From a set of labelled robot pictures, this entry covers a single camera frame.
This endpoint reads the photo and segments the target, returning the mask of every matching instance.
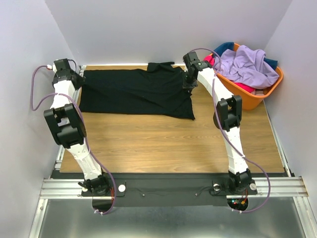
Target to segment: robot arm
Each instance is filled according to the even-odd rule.
[[[192,90],[197,87],[197,81],[202,83],[216,104],[215,111],[219,116],[221,129],[227,135],[230,142],[241,153],[240,121],[242,114],[242,98],[234,96],[217,78],[212,66],[207,61],[200,61],[195,52],[183,57],[187,72],[184,72],[183,88]],[[212,83],[214,81],[214,95],[212,95]],[[215,126],[219,129],[215,115],[213,115]],[[246,188],[254,183],[251,172],[244,158],[240,156],[224,138],[225,147],[229,159],[229,187],[231,191]]]
[[[104,195],[109,191],[109,183],[86,144],[84,123],[72,102],[59,95],[65,94],[72,98],[75,90],[83,85],[84,78],[70,68],[68,59],[54,61],[53,71],[55,76],[52,84],[57,95],[51,108],[44,111],[45,120],[56,144],[69,151],[82,169],[85,180],[80,185],[95,195]]]

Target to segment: metal frame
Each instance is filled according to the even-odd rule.
[[[248,197],[266,197],[268,192],[266,178],[254,178],[258,194]],[[40,199],[101,199],[111,197],[83,197],[82,187],[78,182],[83,179],[45,179],[43,181]],[[307,197],[307,191],[301,177],[270,178],[270,197]],[[228,195],[227,198],[239,198],[241,195]]]
[[[86,66],[80,66],[80,75],[83,76]],[[77,101],[79,97],[79,90],[74,94],[74,100]],[[303,226],[306,237],[317,238],[317,222],[313,211],[308,201],[308,194],[301,177],[291,177],[291,172],[287,164],[287,160],[278,136],[269,118],[269,123],[273,132],[273,136],[278,148],[282,164],[288,177],[285,178],[270,178],[271,182],[271,197],[293,197],[295,206],[297,208],[301,224]],[[65,149],[60,146],[56,158],[55,170],[59,170],[63,159]],[[249,195],[249,197],[266,197],[267,196],[267,180],[266,178],[254,178],[258,194]],[[45,179],[43,181],[40,199],[34,221],[31,227],[30,238],[38,238],[40,235],[42,223],[44,220],[46,207],[49,199],[92,199],[92,197],[81,196],[82,188],[78,185],[79,181],[83,179]],[[227,196],[227,198],[240,197],[236,195]],[[94,199],[111,199],[110,197],[94,197]]]

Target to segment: wood grain surface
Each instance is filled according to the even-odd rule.
[[[146,67],[87,66],[86,70]],[[228,158],[212,120],[212,97],[199,84],[192,101],[195,121],[160,115],[83,113],[91,150],[112,172],[226,173]],[[240,133],[249,159],[267,172],[284,172],[263,103],[252,111],[243,111]],[[251,172],[260,172],[249,166]],[[60,171],[81,172],[67,151]]]

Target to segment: gray wall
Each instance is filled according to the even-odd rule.
[[[81,64],[182,62],[226,41],[264,48],[291,0],[46,0]]]
[[[293,0],[273,34],[266,53],[284,72],[267,107],[284,152],[297,176],[303,176],[317,214],[316,0]]]
[[[43,110],[29,106],[31,75],[42,64],[70,57],[67,43],[43,0],[1,1],[0,9],[0,237],[28,237],[40,188],[57,146]],[[35,101],[53,91],[52,72],[36,77]]]

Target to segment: laundry basket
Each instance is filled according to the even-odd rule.
[[[237,51],[240,45],[234,44],[233,50]],[[279,67],[276,67],[277,74],[279,75],[278,80],[270,87],[263,89],[263,94],[264,95],[253,95],[249,93],[248,91],[244,90],[243,88],[239,87],[235,83],[231,82],[229,79],[226,77],[222,76],[221,74],[217,74],[218,78],[222,82],[222,84],[234,95],[240,95],[242,97],[242,109],[244,110],[252,110],[256,108],[260,102],[263,101],[264,98],[268,97],[273,90],[278,86],[278,84],[282,81],[283,79],[283,72]]]

